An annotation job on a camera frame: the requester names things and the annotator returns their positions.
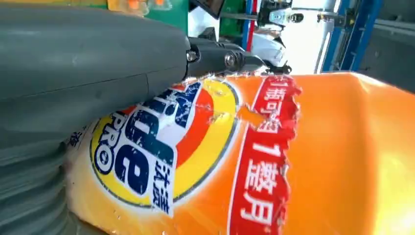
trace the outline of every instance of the red label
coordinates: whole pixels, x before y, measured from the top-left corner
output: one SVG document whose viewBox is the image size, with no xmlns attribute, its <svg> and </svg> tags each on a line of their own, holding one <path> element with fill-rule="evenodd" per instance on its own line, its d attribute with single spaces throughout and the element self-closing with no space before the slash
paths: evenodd
<svg viewBox="0 0 415 235">
<path fill-rule="evenodd" d="M 280 234 L 289 186 L 284 150 L 295 136 L 299 94 L 288 76 L 264 79 L 252 108 L 268 117 L 259 128 L 247 127 L 233 186 L 229 234 Z"/>
</svg>

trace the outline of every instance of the orange detergent bottle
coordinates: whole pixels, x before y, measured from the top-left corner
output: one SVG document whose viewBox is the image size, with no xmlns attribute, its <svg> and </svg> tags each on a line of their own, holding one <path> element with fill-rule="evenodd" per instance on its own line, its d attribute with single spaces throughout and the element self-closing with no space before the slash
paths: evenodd
<svg viewBox="0 0 415 235">
<path fill-rule="evenodd" d="M 354 73 L 175 86 L 76 133 L 70 206 L 117 235 L 412 235 L 414 119 Z"/>
</svg>

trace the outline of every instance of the metal screw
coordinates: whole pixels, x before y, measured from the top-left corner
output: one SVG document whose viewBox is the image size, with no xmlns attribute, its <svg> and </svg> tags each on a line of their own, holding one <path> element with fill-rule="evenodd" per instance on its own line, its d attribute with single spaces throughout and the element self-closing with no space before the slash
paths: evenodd
<svg viewBox="0 0 415 235">
<path fill-rule="evenodd" d="M 225 65 L 226 67 L 233 67 L 236 63 L 236 57 L 234 54 L 228 53 L 225 55 Z"/>
<path fill-rule="evenodd" d="M 196 52 L 194 52 L 194 51 L 188 51 L 187 53 L 186 53 L 186 58 L 187 58 L 187 61 L 188 62 L 193 62 L 193 61 L 195 61 L 196 59 L 197 59 L 197 53 Z"/>
</svg>

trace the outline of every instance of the gray machine arm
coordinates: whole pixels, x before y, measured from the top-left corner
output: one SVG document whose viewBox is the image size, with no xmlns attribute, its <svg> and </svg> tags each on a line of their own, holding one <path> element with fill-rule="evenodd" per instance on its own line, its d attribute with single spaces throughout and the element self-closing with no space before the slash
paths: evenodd
<svg viewBox="0 0 415 235">
<path fill-rule="evenodd" d="M 120 13 L 0 3 L 1 235 L 96 234 L 68 214 L 62 142 L 188 76 L 262 66 L 238 48 L 193 41 Z"/>
</svg>

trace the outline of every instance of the yellow circle logo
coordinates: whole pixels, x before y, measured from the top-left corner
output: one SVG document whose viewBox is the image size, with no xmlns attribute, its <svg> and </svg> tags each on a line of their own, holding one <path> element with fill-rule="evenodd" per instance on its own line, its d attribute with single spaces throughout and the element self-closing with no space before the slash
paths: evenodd
<svg viewBox="0 0 415 235">
<path fill-rule="evenodd" d="M 236 131 L 236 90 L 224 82 L 178 86 L 102 118 L 91 140 L 91 162 L 116 198 L 172 215 L 220 162 Z"/>
</svg>

